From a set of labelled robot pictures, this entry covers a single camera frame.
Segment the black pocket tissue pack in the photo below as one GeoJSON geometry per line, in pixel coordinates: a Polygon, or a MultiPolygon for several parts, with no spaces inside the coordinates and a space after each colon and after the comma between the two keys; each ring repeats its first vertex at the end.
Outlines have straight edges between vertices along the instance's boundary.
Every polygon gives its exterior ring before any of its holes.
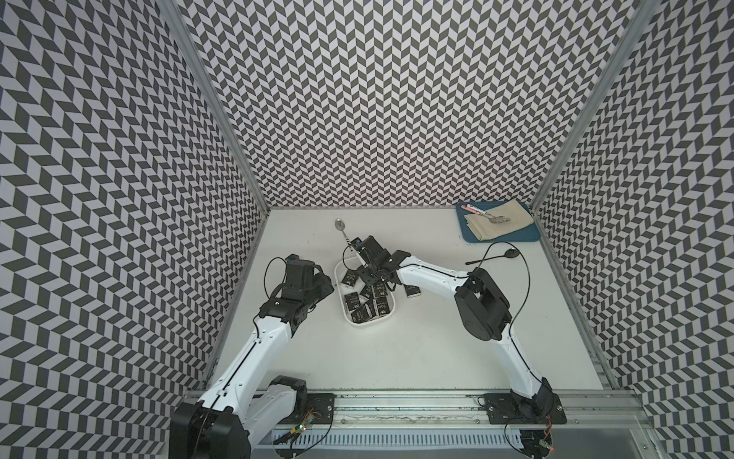
{"type": "Polygon", "coordinates": [[[374,289],[372,286],[364,286],[362,290],[359,292],[359,295],[365,298],[366,300],[371,300],[375,297],[374,289]]]}
{"type": "Polygon", "coordinates": [[[352,323],[363,324],[374,319],[374,311],[370,305],[361,305],[359,308],[350,312],[352,323]]]}
{"type": "Polygon", "coordinates": [[[385,298],[388,296],[388,289],[384,281],[376,281],[372,284],[374,298],[385,298]]]}
{"type": "Polygon", "coordinates": [[[348,269],[342,277],[340,283],[348,287],[355,287],[358,280],[359,274],[354,270],[348,269]]]}
{"type": "Polygon", "coordinates": [[[357,292],[349,293],[345,295],[343,299],[349,312],[357,311],[357,309],[361,307],[361,298],[357,292]]]}
{"type": "Polygon", "coordinates": [[[381,296],[380,298],[374,299],[374,307],[377,314],[377,317],[386,317],[391,314],[391,308],[388,301],[388,298],[386,296],[381,296]]]}
{"type": "Polygon", "coordinates": [[[404,285],[403,289],[407,298],[416,298],[417,296],[420,296],[422,294],[422,291],[418,286],[404,285]]]}

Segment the white plastic storage box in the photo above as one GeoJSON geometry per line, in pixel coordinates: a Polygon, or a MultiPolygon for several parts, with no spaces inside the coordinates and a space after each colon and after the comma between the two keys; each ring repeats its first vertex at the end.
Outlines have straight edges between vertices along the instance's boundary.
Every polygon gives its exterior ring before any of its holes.
{"type": "Polygon", "coordinates": [[[348,323],[355,327],[367,327],[387,321],[395,315],[395,296],[385,286],[378,283],[366,285],[343,261],[338,261],[334,274],[336,294],[348,323]]]}

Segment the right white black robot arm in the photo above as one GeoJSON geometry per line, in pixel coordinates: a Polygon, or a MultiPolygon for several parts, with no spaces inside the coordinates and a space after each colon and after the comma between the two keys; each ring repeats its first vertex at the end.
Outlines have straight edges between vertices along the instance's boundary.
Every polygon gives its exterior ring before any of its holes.
{"type": "Polygon", "coordinates": [[[510,302],[488,271],[470,272],[439,267],[405,251],[390,254],[374,237],[349,243],[361,266],[357,274],[364,284],[377,282],[417,287],[456,303],[462,325],[482,342],[496,344],[510,379],[510,402],[516,422],[541,424],[554,410],[554,391],[547,379],[536,373],[522,346],[512,335],[510,302]]]}

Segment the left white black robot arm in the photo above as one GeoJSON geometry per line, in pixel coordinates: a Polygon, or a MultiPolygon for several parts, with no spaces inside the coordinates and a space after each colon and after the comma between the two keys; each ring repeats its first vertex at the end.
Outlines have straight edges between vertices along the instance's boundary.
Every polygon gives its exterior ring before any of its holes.
{"type": "Polygon", "coordinates": [[[278,376],[264,394],[256,392],[309,313],[334,290],[315,262],[285,258],[284,279],[253,318],[254,331],[237,357],[196,402],[173,412],[170,458],[249,458],[280,421],[309,414],[304,380],[278,376]]]}

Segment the beige folded cloth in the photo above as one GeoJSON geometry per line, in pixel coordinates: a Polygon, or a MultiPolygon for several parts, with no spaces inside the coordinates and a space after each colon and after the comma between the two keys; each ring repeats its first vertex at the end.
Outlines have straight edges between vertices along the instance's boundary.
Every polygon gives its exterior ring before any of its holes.
{"type": "MultiPolygon", "coordinates": [[[[472,206],[485,210],[478,205],[472,206]]],[[[510,218],[510,222],[491,224],[487,218],[468,212],[464,216],[468,229],[480,241],[489,241],[516,231],[522,231],[533,224],[531,214],[516,200],[510,200],[494,208],[487,208],[486,211],[493,215],[506,216],[510,218]]]]}

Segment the black spoon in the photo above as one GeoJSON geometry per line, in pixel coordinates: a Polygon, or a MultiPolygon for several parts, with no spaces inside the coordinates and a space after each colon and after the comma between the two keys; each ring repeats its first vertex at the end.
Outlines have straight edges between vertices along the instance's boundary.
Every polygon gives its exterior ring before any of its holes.
{"type": "Polygon", "coordinates": [[[484,256],[481,259],[476,260],[470,260],[467,261],[464,265],[471,266],[471,265],[481,265],[482,263],[486,261],[491,261],[499,258],[508,258],[508,259],[514,259],[516,257],[520,256],[520,250],[510,248],[506,251],[504,251],[502,254],[495,254],[495,256],[484,256]]]}

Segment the teal tray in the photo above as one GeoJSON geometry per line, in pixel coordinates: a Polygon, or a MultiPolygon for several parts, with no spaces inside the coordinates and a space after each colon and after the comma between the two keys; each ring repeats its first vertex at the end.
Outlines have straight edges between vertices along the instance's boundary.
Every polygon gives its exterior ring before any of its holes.
{"type": "MultiPolygon", "coordinates": [[[[501,200],[501,201],[476,201],[476,202],[460,202],[459,204],[455,205],[455,210],[457,213],[457,218],[459,220],[460,225],[460,231],[462,233],[462,237],[464,237],[464,240],[466,242],[475,244],[475,243],[483,243],[483,242],[536,242],[540,239],[540,231],[533,220],[533,224],[525,229],[522,229],[522,231],[516,231],[515,233],[510,233],[505,236],[498,237],[496,239],[491,239],[489,241],[480,241],[478,240],[472,232],[468,229],[468,224],[466,223],[466,220],[464,219],[464,216],[468,214],[465,210],[461,209],[461,206],[463,204],[472,204],[472,205],[478,205],[480,208],[484,208],[485,210],[487,208],[494,208],[497,207],[503,203],[506,203],[510,200],[501,200]]],[[[528,212],[529,207],[525,203],[520,203],[528,212]]]]}

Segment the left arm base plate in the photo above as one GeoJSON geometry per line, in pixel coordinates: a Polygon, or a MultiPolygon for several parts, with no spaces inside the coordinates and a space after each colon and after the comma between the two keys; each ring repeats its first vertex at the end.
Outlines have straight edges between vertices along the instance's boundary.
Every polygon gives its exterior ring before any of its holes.
{"type": "Polygon", "coordinates": [[[294,426],[303,421],[311,412],[315,415],[310,425],[327,426],[333,422],[336,409],[336,394],[332,392],[309,392],[305,402],[298,402],[294,411],[281,419],[278,424],[294,426]]]}

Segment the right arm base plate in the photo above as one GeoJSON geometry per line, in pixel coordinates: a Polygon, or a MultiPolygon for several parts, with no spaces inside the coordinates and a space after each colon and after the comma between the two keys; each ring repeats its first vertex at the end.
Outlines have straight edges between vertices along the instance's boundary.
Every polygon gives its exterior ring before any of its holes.
{"type": "Polygon", "coordinates": [[[557,394],[544,402],[517,396],[511,392],[486,393],[479,397],[480,407],[487,411],[489,424],[565,425],[568,422],[565,409],[557,394]]]}

